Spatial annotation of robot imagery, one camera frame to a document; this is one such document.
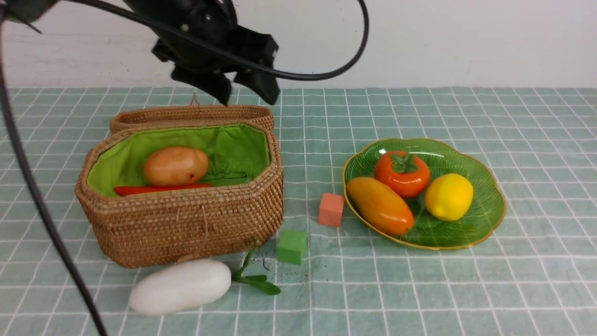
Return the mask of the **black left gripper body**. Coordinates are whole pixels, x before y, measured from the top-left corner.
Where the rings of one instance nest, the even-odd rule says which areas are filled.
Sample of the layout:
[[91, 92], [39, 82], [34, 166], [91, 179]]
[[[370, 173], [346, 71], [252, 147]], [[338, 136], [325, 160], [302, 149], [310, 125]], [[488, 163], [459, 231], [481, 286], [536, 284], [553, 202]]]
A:
[[[126, 0], [125, 4], [133, 13], [171, 26], [242, 59], [273, 68], [278, 51], [273, 36], [240, 26], [230, 0]], [[158, 40], [152, 53], [162, 62], [171, 61], [196, 74], [247, 71], [177, 36], [155, 28], [153, 32]]]

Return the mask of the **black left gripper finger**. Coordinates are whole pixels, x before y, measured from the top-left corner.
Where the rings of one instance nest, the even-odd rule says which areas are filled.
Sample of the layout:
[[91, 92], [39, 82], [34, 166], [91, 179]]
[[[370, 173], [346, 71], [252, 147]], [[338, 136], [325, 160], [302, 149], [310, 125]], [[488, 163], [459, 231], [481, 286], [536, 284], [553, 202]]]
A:
[[232, 83], [224, 74], [214, 72], [194, 73], [180, 66], [175, 66], [171, 72], [171, 79], [191, 85], [209, 94], [222, 105], [229, 104]]
[[277, 77], [267, 72], [237, 68], [233, 81], [258, 94], [269, 105], [275, 105], [281, 93]]

